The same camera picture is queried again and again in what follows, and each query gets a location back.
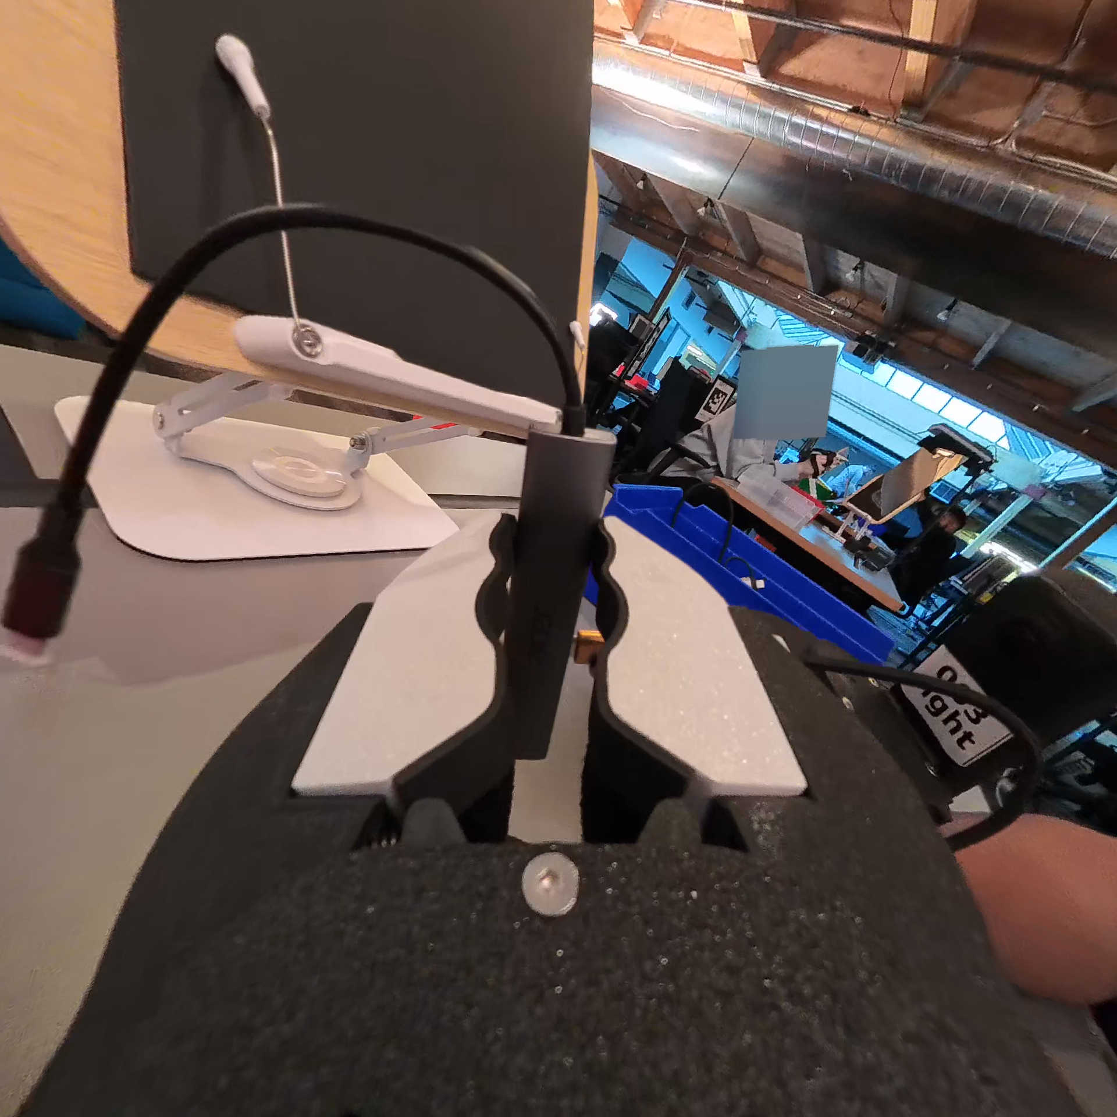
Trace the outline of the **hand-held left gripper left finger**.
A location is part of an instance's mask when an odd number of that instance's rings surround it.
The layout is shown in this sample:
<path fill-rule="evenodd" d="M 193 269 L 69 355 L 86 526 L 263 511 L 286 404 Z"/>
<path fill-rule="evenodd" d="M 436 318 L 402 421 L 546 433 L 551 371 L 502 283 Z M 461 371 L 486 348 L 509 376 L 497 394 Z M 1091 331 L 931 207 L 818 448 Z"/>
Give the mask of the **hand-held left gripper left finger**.
<path fill-rule="evenodd" d="M 375 596 L 292 775 L 296 797 L 379 797 L 399 821 L 441 801 L 468 841 L 509 835 L 513 558 L 515 518 L 478 516 Z"/>

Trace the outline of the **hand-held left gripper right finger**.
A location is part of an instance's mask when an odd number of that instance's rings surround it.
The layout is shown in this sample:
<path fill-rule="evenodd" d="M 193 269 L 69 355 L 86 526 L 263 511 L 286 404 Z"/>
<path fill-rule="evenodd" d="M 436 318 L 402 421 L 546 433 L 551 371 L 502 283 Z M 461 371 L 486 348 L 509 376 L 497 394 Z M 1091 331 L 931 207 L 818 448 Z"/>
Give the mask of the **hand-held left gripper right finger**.
<path fill-rule="evenodd" d="M 639 843 L 654 816 L 701 843 L 746 843 L 734 805 L 808 793 L 783 724 L 725 599 L 617 516 L 591 573 L 584 841 Z"/>

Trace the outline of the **blue plastic bin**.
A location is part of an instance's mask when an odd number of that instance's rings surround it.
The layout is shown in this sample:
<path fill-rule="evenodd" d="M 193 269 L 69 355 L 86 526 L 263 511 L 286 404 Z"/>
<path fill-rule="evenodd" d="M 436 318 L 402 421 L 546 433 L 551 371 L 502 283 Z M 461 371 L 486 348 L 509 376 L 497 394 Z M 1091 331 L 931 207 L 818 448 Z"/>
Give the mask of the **blue plastic bin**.
<path fill-rule="evenodd" d="M 824 586 L 728 526 L 728 496 L 688 505 L 675 487 L 617 484 L 604 518 L 621 520 L 701 577 L 732 607 L 749 607 L 885 666 L 894 643 Z"/>

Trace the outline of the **black cable blue plug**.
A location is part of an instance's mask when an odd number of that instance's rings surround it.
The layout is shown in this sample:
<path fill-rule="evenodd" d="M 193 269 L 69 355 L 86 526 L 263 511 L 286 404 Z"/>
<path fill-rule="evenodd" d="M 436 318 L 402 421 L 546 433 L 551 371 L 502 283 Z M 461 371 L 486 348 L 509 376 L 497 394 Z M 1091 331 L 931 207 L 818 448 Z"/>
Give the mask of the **black cable blue plug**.
<path fill-rule="evenodd" d="M 744 570 L 744 586 L 752 591 L 762 591 L 766 578 L 760 578 L 744 558 L 732 555 L 734 507 L 736 507 L 732 495 L 712 481 L 694 481 L 687 487 L 682 501 L 687 501 L 688 507 L 715 511 L 724 518 L 725 528 L 724 528 L 720 550 L 715 555 L 719 569 L 728 569 L 736 563 Z"/>

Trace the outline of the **grey USB hub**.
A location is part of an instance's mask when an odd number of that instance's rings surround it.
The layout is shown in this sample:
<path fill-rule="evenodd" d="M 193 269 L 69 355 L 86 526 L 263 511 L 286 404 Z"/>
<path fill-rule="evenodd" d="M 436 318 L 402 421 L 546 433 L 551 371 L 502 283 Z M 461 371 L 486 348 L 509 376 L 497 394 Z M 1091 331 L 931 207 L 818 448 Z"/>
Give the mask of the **grey USB hub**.
<path fill-rule="evenodd" d="M 473 245 L 457 245 L 422 229 L 352 216 L 326 207 L 260 207 L 235 213 L 204 233 L 147 290 L 103 365 L 65 454 L 57 488 L 41 511 L 35 537 L 16 558 L 3 631 L 24 653 L 41 653 L 62 631 L 78 578 L 77 533 L 84 518 L 82 495 L 110 412 L 136 360 L 177 299 L 212 261 L 239 243 L 279 229 L 365 233 L 451 258 L 515 301 L 531 324 L 538 328 L 558 363 L 564 394 L 559 409 L 562 427 L 559 433 L 525 433 L 515 569 L 509 577 L 509 625 L 503 633 L 513 695 L 509 742 L 515 759 L 542 761 L 550 747 L 564 661 L 571 656 L 568 644 L 579 620 L 579 602 L 585 588 L 596 524 L 604 507 L 612 438 L 602 431 L 585 431 L 585 406 L 568 352 L 571 343 L 559 342 L 551 315 L 517 276 Z"/>

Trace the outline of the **grey desk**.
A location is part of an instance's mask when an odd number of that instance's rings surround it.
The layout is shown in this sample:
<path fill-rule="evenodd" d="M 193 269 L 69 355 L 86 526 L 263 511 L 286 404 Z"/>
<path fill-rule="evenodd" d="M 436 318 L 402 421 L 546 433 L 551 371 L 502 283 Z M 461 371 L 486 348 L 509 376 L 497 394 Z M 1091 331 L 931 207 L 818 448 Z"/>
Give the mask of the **grey desk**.
<path fill-rule="evenodd" d="M 0 1103 L 62 1040 L 164 821 L 229 731 L 407 551 L 169 563 L 82 524 L 49 664 L 3 661 Z"/>

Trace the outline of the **person's right hand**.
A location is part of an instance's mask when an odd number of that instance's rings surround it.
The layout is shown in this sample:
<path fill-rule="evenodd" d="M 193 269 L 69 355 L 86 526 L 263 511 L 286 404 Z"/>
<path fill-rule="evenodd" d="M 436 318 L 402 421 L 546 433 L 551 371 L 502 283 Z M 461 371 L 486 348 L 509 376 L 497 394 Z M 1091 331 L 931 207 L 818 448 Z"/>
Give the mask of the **person's right hand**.
<path fill-rule="evenodd" d="M 1032 999 L 1117 996 L 1117 841 L 1028 814 L 955 860 L 1005 978 Z"/>

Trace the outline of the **wooden work table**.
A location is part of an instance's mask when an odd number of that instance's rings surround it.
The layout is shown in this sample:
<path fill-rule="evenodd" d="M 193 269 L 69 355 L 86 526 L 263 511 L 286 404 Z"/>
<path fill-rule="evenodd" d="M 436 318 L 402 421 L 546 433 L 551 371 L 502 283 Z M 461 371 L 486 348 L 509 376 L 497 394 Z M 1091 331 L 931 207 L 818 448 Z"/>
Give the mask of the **wooden work table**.
<path fill-rule="evenodd" d="M 894 591 L 894 581 L 888 570 L 867 570 L 855 566 L 855 558 L 844 551 L 841 542 L 826 533 L 816 524 L 795 528 L 779 520 L 771 511 L 736 491 L 732 481 L 715 478 L 720 488 L 760 530 L 762 538 L 775 544 L 775 551 L 786 550 L 795 555 L 808 555 L 814 566 L 830 569 L 834 578 L 867 596 L 873 607 L 885 607 L 893 615 L 906 615 L 906 606 Z"/>

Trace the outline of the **white bar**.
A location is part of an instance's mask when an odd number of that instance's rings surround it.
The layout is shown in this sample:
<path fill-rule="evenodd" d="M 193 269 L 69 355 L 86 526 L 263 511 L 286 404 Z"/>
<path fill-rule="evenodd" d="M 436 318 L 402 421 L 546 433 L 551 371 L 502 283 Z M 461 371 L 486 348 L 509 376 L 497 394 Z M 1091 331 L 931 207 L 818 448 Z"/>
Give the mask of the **white bar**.
<path fill-rule="evenodd" d="M 348 334 L 312 324 L 320 352 L 305 357 L 292 342 L 292 323 L 246 315 L 231 324 L 239 355 L 286 372 L 299 388 L 336 398 L 366 398 L 420 417 L 457 417 L 484 431 L 525 435 L 559 433 L 562 412 L 551 404 L 502 394 L 402 360 L 395 352 Z"/>

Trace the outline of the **teal crate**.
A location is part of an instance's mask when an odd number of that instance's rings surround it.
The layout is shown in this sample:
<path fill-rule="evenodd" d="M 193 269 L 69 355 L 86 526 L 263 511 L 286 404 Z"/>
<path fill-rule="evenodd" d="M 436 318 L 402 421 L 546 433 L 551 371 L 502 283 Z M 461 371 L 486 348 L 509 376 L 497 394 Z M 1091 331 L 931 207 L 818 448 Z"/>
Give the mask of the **teal crate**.
<path fill-rule="evenodd" d="M 77 342 L 84 334 L 84 319 L 45 287 L 6 243 L 0 243 L 0 319 L 57 342 Z"/>

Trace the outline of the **silver ventilation duct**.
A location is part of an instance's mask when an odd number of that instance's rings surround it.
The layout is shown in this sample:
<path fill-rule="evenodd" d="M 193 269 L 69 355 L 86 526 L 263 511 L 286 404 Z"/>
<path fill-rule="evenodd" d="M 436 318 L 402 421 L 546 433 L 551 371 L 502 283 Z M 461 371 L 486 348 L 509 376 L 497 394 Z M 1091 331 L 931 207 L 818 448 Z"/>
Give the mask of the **silver ventilation duct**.
<path fill-rule="evenodd" d="M 1102 258 L 1117 256 L 1113 187 L 1067 169 L 612 39 L 593 39 L 591 77 L 600 89 L 769 143 L 808 163 L 863 175 Z"/>

